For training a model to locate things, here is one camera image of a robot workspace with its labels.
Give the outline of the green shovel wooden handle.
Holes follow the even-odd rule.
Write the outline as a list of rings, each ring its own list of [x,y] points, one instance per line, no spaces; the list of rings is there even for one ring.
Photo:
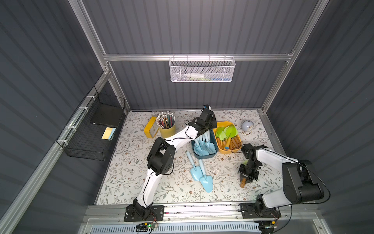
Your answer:
[[[225,149],[225,143],[224,141],[227,139],[226,133],[225,133],[225,127],[218,127],[216,130],[216,140],[217,144],[221,149]]]

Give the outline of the blue shovel cluster back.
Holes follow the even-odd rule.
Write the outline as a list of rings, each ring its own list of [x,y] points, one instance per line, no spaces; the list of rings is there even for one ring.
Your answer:
[[[206,150],[209,152],[210,155],[216,154],[215,146],[212,142],[210,142],[210,131],[206,131],[204,136]]]

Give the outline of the blue shovel cluster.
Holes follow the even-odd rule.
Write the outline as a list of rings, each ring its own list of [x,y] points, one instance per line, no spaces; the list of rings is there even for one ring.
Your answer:
[[[186,151],[186,155],[192,165],[192,168],[190,170],[192,178],[195,181],[200,181],[200,178],[203,177],[203,173],[202,173],[200,166],[195,165],[194,160],[192,159],[192,156],[189,151]]]
[[[210,155],[216,154],[215,146],[212,142],[210,142],[210,131],[206,131],[204,136],[206,150],[209,152]]]

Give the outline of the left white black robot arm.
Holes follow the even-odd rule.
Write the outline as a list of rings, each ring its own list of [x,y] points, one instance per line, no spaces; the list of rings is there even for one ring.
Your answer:
[[[162,176],[166,176],[169,170],[174,169],[176,151],[216,127],[214,112],[209,105],[204,105],[200,116],[190,121],[183,130],[171,137],[158,137],[155,140],[147,156],[146,180],[140,194],[132,203],[139,215],[151,211],[155,190]]]

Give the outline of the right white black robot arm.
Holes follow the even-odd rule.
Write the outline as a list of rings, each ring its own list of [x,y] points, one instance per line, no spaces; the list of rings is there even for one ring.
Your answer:
[[[276,169],[282,176],[282,188],[257,196],[255,201],[257,213],[324,199],[325,185],[314,172],[310,161],[289,158],[269,150],[264,145],[244,144],[241,152],[247,159],[247,163],[241,164],[239,169],[241,186],[257,180],[259,170],[264,164]]]

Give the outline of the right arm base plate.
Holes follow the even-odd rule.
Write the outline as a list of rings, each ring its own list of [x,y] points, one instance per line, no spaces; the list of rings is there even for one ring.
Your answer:
[[[256,203],[240,203],[238,205],[244,219],[250,218],[273,218],[278,220],[281,217],[281,213],[278,208],[267,208],[262,204]]]

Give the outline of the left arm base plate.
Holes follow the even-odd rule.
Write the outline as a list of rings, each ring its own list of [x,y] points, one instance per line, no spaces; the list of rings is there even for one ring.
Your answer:
[[[155,205],[144,209],[142,206],[135,207],[129,205],[126,207],[124,222],[138,222],[138,221],[162,221],[164,218],[164,206]]]

